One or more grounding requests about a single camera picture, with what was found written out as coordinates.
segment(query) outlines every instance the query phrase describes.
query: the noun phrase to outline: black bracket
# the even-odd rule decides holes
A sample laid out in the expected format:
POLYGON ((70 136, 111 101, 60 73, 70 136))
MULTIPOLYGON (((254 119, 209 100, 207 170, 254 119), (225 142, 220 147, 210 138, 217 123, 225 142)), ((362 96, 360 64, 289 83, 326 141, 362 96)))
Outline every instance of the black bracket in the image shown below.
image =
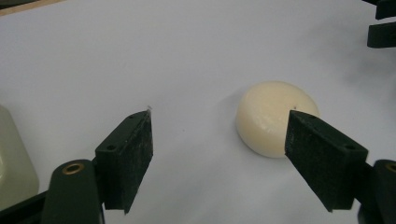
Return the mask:
MULTIPOLYGON (((382 20, 396 16, 396 0, 363 0, 376 6, 375 18, 382 20)), ((396 22, 371 25, 367 46, 374 49, 396 47, 396 22)))
POLYGON ((48 191, 1 211, 0 223, 103 224, 102 203, 128 213, 153 155, 150 112, 127 117, 95 154, 59 166, 48 191))
POLYGON ((367 164, 368 150, 325 121, 290 111, 286 156, 326 209, 361 203, 360 224, 394 224, 396 161, 367 164))

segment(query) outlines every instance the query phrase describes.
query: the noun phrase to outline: screw hole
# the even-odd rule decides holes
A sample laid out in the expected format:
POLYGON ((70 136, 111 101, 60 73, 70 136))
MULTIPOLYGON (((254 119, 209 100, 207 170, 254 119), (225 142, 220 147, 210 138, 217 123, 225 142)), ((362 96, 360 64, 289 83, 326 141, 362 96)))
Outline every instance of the screw hole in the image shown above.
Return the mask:
POLYGON ((112 150, 116 149, 116 146, 110 145, 110 146, 107 146, 106 149, 109 151, 112 151, 112 150))
POLYGON ((347 149, 349 149, 349 150, 354 150, 354 149, 356 149, 354 146, 351 146, 351 145, 346 145, 345 146, 347 149))
POLYGON ((65 166, 62 169, 62 172, 65 175, 73 175, 73 174, 76 174, 76 173, 82 171, 83 169, 84 169, 84 164, 82 164, 82 163, 72 163, 72 164, 69 164, 69 165, 65 166))

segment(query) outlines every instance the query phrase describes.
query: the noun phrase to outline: brass insert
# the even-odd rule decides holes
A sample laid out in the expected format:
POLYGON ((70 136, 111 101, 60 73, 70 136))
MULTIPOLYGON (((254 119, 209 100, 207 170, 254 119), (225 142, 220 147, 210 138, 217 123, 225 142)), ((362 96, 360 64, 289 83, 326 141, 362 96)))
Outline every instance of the brass insert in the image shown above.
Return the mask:
POLYGON ((387 163, 386 166, 387 166, 388 170, 392 171, 393 173, 396 173, 396 162, 387 163))
POLYGON ((77 162, 77 163, 71 163, 65 166, 62 169, 62 172, 64 175, 73 175, 76 174, 84 169, 84 164, 77 162))

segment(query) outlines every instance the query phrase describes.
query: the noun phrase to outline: beige object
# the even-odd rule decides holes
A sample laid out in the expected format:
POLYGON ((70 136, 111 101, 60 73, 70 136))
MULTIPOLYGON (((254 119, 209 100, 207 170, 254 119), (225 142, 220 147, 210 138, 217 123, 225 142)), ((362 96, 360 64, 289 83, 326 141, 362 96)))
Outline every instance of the beige object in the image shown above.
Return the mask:
POLYGON ((299 88, 281 81, 260 83, 251 87, 239 103, 237 131, 257 153, 284 158, 291 110, 319 116, 315 102, 299 88))
POLYGON ((39 0, 39 1, 36 1, 33 3, 23 4, 23 5, 20 5, 17 7, 9 7, 9 8, 5 8, 5 9, 1 9, 0 16, 5 16, 8 14, 25 11, 25 10, 32 9, 35 7, 43 7, 43 6, 46 6, 49 4, 58 3, 58 2, 62 2, 62 1, 64 1, 64 0, 39 0))
POLYGON ((0 210, 38 193, 38 179, 17 127, 0 106, 0 210))

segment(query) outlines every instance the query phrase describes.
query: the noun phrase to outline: white surface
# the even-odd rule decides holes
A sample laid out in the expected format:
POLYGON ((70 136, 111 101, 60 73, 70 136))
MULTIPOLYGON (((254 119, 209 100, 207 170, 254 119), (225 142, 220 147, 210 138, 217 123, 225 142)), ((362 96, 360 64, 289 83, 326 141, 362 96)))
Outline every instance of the white surface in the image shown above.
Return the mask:
POLYGON ((252 84, 284 80, 321 117, 396 159, 396 49, 368 49, 361 1, 67 0, 0 18, 0 103, 45 190, 51 172, 152 107, 154 158, 107 223, 357 223, 328 214, 287 160, 258 156, 234 117, 252 84))
POLYGON ((298 87, 282 81, 258 83, 250 87, 239 102, 236 130, 255 152, 271 158, 286 158, 286 131, 291 110, 319 117, 315 102, 298 87))

